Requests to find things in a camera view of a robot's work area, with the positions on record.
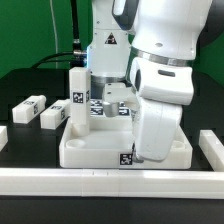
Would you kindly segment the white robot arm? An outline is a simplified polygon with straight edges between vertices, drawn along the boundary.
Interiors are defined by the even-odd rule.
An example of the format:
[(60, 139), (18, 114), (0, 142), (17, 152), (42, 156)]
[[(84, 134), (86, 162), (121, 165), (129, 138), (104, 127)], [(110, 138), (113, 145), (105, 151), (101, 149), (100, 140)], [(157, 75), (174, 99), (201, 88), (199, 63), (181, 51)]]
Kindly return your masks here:
[(87, 66), (104, 111), (123, 101), (134, 112), (138, 160), (164, 160), (192, 101), (197, 44), (224, 31), (224, 0), (90, 0), (93, 39)]

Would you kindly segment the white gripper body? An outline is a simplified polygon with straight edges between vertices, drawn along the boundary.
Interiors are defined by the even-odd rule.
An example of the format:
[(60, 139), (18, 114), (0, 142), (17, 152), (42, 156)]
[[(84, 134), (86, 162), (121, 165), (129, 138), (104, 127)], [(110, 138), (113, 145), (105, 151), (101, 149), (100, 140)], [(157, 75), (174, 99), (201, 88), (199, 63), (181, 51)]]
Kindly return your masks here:
[(134, 119), (134, 149), (138, 160), (164, 160), (182, 117), (182, 106), (140, 98)]

